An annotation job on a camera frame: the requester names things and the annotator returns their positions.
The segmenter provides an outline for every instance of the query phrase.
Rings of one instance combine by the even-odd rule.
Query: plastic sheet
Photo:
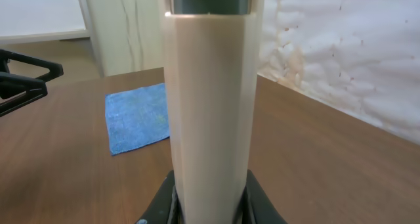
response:
[[[259,74],[420,143],[418,10],[420,0],[265,0]]]

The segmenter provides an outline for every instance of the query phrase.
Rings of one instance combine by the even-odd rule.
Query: table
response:
[[[134,223],[172,169],[169,139],[111,156],[104,96],[147,70],[53,87],[0,118],[2,223]],[[290,224],[419,223],[420,146],[258,78],[249,168]]]

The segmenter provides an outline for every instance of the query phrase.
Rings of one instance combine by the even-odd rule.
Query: black metal bracket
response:
[[[37,78],[14,75],[7,66],[10,60],[47,68],[49,72]],[[45,82],[62,75],[61,64],[0,49],[0,97],[2,99],[14,97],[0,103],[0,117],[47,96]]]
[[[240,208],[242,224],[287,224],[250,170],[247,173],[247,184]],[[170,171],[136,224],[179,224],[180,213],[175,177],[173,171]]]

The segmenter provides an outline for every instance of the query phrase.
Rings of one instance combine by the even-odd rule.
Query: white cylindrical column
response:
[[[249,14],[173,14],[161,0],[175,182],[186,224],[229,223],[246,183],[263,0]]]

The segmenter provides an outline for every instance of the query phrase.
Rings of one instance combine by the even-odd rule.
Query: folded cloth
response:
[[[165,84],[106,95],[105,117],[112,155],[168,138]]]

